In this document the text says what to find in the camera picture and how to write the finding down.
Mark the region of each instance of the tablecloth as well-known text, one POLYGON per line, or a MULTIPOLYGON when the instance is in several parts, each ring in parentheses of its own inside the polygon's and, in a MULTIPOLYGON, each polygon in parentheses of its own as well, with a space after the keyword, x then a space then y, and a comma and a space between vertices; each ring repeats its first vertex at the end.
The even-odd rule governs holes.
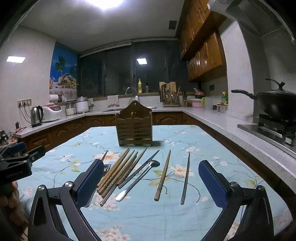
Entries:
MULTIPOLYGON (((144 149, 139 146, 130 148, 139 153, 144 149)), ((106 150, 108 153, 104 163, 114 164, 125 149, 118 145, 116 127, 88 129, 33 163, 33 174, 18 181, 21 202, 30 212, 39 185, 60 187, 66 181, 74 181, 106 150)), ((136 168, 158 149, 160 152, 154 159, 161 163, 160 166, 153 168, 123 201, 115 200, 123 190, 116 189, 103 207, 99 205, 102 197, 95 193, 90 206, 81 209, 102 241, 201 240, 222 211, 215 205, 198 174, 201 160, 208 160, 229 182, 236 181, 247 188, 263 185, 271 205, 275 234, 292 221, 282 198, 258 174, 201 128, 194 125, 153 126, 153 145, 148 147, 136 168), (156 202, 154 196, 169 149, 169 167, 160 200, 156 202), (188 187, 185 204, 180 205, 188 152, 191 152, 188 187)), ((62 207, 59 206, 58 210, 69 237, 77 240, 62 207)), ((234 235, 242 213, 243 207, 226 240, 234 235)))

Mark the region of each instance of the electric kettle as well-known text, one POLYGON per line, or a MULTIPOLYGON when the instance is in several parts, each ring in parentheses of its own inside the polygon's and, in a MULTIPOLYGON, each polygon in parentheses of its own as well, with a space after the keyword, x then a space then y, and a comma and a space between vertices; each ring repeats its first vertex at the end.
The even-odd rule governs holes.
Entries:
POLYGON ((39 106, 35 106, 31 109, 31 125, 32 127, 41 126, 41 122, 43 120, 43 108, 39 106))

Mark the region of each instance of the black pan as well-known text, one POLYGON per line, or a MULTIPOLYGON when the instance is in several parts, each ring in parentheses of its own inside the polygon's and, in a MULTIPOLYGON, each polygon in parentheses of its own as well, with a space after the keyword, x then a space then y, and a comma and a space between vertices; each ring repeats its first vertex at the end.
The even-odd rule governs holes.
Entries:
POLYGON ((253 100, 257 100, 260 108, 278 120, 294 120, 296 119, 296 93, 283 90, 284 82, 271 80, 279 86, 276 90, 258 92, 256 95, 250 94, 244 90, 232 90, 232 93, 241 93, 249 96, 253 100))

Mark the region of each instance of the ceiling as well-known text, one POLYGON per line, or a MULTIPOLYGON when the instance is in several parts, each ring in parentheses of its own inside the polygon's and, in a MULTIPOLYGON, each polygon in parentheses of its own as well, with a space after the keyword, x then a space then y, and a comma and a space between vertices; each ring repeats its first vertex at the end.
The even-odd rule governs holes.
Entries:
POLYGON ((170 20, 179 20, 184 0, 123 0, 101 10, 86 0, 39 0, 21 22, 83 52, 125 40, 174 37, 170 20))

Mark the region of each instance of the yellow dish soap bottle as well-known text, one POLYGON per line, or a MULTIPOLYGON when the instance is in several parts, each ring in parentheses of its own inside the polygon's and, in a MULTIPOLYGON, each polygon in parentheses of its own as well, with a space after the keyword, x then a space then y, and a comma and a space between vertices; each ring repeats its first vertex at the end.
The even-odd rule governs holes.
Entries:
POLYGON ((138 86, 139 86, 139 93, 142 93, 142 83, 141 83, 141 79, 139 79, 138 86))

